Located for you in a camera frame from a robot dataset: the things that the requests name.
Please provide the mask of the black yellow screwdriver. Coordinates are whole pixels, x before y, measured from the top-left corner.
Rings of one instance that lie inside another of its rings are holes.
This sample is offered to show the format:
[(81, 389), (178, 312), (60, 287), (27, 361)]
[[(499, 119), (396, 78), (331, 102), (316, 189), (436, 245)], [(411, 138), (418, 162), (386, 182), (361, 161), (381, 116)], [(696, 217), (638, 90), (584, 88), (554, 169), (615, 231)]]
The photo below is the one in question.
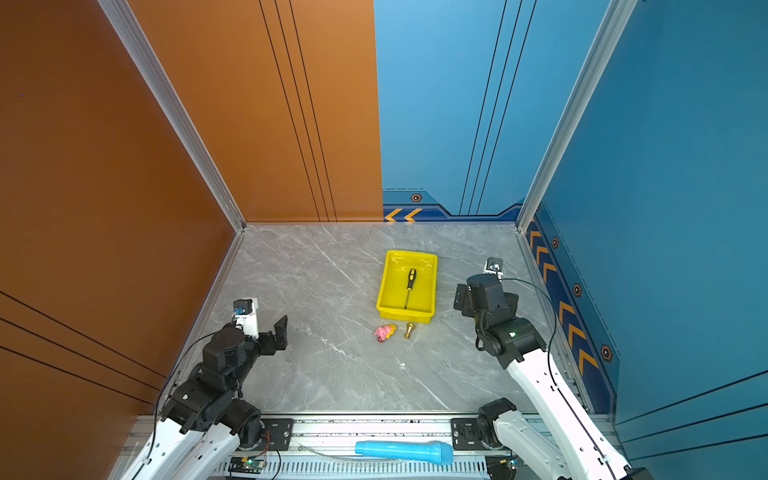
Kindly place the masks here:
[(408, 272), (407, 286), (406, 286), (406, 297), (405, 297), (405, 302), (404, 302), (404, 308), (405, 309), (408, 308), (411, 292), (413, 291), (414, 284), (415, 284), (415, 281), (416, 281), (416, 278), (417, 278), (417, 274), (418, 274), (418, 271), (417, 271), (416, 268), (411, 268), (409, 270), (409, 272)]

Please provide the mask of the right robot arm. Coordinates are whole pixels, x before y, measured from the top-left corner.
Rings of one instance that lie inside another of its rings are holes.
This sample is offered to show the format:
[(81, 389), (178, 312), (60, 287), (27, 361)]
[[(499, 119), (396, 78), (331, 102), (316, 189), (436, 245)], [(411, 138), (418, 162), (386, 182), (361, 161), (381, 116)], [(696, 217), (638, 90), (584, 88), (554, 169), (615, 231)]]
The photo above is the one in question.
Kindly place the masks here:
[(511, 450), (541, 479), (650, 479), (648, 469), (633, 467), (597, 428), (561, 378), (544, 337), (516, 315), (517, 301), (496, 274), (482, 273), (457, 286), (454, 308), (474, 320), (476, 348), (523, 389), (552, 438), (501, 398), (478, 410), (482, 442)]

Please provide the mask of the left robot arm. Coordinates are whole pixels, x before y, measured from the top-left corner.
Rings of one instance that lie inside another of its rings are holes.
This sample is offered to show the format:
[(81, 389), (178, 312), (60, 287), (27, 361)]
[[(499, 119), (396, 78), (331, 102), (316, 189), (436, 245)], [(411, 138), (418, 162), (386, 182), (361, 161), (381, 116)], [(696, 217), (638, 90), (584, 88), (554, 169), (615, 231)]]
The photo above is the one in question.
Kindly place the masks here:
[(241, 447), (267, 440), (261, 411), (242, 394), (256, 361), (287, 348), (288, 317), (250, 335), (235, 319), (207, 336), (202, 360), (170, 394), (124, 479), (206, 479)]

